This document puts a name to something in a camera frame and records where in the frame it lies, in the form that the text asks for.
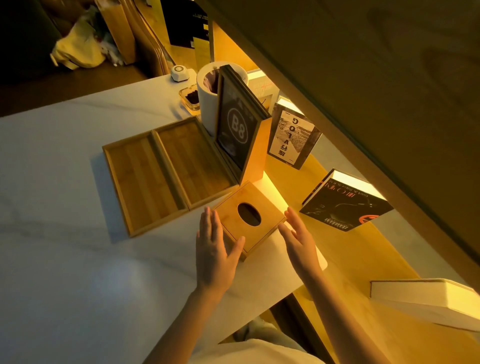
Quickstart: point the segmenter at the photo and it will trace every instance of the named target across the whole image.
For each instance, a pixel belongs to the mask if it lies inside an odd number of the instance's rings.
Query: forearm
[[[312,295],[328,337],[342,364],[389,363],[341,302],[338,293],[325,280],[323,273],[307,279],[305,286]]]
[[[194,290],[144,364],[186,364],[219,299]]]

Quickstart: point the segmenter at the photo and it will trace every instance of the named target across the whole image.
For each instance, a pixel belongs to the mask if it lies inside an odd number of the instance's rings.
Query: oval hole
[[[257,209],[250,204],[242,202],[237,208],[239,215],[243,221],[252,226],[258,226],[262,222],[262,218]]]

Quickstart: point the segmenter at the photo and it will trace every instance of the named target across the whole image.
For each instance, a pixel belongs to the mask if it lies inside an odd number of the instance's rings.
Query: person
[[[300,217],[290,207],[285,216],[293,230],[283,223],[278,229],[285,239],[288,256],[315,302],[340,362],[389,363],[325,279],[315,241]],[[196,238],[197,286],[144,364],[323,363],[292,339],[285,340],[286,335],[280,331],[275,334],[276,329],[261,320],[254,320],[236,333],[247,340],[219,344],[191,357],[210,315],[233,282],[244,244],[245,238],[241,237],[227,254],[218,214],[205,208]]]

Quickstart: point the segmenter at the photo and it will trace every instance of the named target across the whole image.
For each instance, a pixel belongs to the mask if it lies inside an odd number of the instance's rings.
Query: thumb
[[[243,251],[243,246],[244,245],[245,245],[245,237],[240,236],[240,238],[233,245],[232,251],[230,252],[230,255],[228,256],[230,259],[235,261],[235,263],[238,263],[238,261],[240,259],[241,252]]]
[[[297,242],[297,239],[295,238],[295,236],[293,236],[292,231],[287,228],[287,226],[283,222],[278,225],[278,231],[280,232],[280,234],[282,234],[285,242],[288,245],[292,245]]]

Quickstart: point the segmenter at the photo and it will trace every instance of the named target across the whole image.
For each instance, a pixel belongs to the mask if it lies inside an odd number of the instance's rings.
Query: hand
[[[197,290],[208,293],[220,301],[230,288],[245,237],[240,237],[227,255],[223,243],[223,229],[216,211],[205,208],[200,218],[200,230],[197,231]]]
[[[285,211],[285,216],[294,230],[287,228],[284,223],[279,224],[278,230],[285,239],[288,257],[293,268],[305,283],[322,273],[318,263],[315,240],[291,207]]]

